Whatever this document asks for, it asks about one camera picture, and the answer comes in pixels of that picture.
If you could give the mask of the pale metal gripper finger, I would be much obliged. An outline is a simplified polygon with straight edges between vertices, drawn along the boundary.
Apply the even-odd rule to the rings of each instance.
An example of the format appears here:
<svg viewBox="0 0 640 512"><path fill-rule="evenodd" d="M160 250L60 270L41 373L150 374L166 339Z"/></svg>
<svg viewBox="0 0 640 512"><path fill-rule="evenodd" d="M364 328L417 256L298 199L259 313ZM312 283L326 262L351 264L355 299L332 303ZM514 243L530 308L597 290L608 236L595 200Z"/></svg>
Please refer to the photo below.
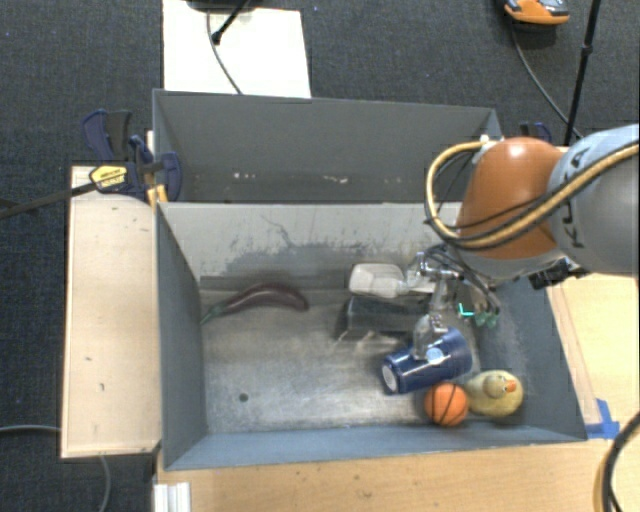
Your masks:
<svg viewBox="0 0 640 512"><path fill-rule="evenodd" d="M432 322L429 314L421 317L413 328L412 334L412 356L416 360L426 358L427 346L432 338Z"/></svg>
<svg viewBox="0 0 640 512"><path fill-rule="evenodd" d="M430 364L436 364L445 358L442 346L447 333L448 328L446 326L433 328L429 332L425 341L425 359Z"/></svg>

